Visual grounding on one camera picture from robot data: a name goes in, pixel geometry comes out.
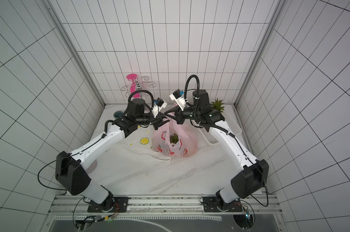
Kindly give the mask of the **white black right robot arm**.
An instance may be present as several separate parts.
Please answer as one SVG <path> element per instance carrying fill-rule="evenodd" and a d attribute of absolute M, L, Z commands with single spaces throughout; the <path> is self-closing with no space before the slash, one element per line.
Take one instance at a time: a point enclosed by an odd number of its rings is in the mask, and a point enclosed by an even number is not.
<path fill-rule="evenodd" d="M 213 109 L 208 93 L 205 90 L 193 92 L 194 106 L 187 106 L 184 92 L 175 90 L 170 99 L 177 106 L 165 112 L 177 124 L 185 120 L 194 120 L 198 127 L 203 127 L 220 143 L 235 165 L 237 175 L 230 184 L 216 193 L 219 207 L 224 207 L 239 199 L 244 199 L 262 187 L 266 187 L 269 165 L 265 160 L 257 159 L 244 147 L 236 135 L 232 133 L 225 117 L 220 111 Z"/>

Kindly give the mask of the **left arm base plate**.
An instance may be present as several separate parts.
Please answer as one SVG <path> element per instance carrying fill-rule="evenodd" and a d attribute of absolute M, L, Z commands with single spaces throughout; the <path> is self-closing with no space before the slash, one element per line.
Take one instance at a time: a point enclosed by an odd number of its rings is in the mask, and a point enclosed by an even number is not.
<path fill-rule="evenodd" d="M 101 204 L 91 200 L 87 211 L 89 213 L 115 213 L 116 211 L 119 213 L 124 213 L 127 210 L 128 201 L 128 197 L 112 196 L 109 196 Z"/>

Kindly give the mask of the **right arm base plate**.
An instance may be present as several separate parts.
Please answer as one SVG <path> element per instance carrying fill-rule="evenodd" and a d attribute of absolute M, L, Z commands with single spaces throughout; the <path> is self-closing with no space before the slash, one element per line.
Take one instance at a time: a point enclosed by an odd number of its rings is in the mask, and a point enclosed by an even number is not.
<path fill-rule="evenodd" d="M 202 196 L 199 198 L 201 205 L 204 207 L 204 212 L 208 213 L 226 213 L 233 212 L 239 213 L 242 212 L 242 206 L 240 201 L 232 201 L 230 203 L 225 203 L 221 198 L 216 196 L 205 197 Z"/>

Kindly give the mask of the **pink plastic bag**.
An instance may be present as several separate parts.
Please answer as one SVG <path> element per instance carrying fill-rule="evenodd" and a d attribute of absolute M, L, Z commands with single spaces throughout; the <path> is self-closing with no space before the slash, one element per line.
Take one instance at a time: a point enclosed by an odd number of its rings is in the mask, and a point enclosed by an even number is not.
<path fill-rule="evenodd" d="M 166 157 L 186 158 L 198 151 L 195 128 L 173 119 L 154 131 L 151 148 Z"/>

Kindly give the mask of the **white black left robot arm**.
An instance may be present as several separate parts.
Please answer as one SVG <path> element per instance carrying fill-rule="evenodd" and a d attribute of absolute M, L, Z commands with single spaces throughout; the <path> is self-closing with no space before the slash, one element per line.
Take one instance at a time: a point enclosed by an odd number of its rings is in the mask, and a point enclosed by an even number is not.
<path fill-rule="evenodd" d="M 161 98 L 151 105 L 140 98 L 130 100 L 121 117 L 105 122 L 101 135 L 70 153 L 63 151 L 57 155 L 56 180 L 72 195 L 81 195 L 100 205 L 111 202 L 110 192 L 94 182 L 86 170 L 108 148 L 127 138 L 139 126 L 152 125 L 158 129 L 165 124 L 161 110 L 166 106 L 167 102 Z"/>

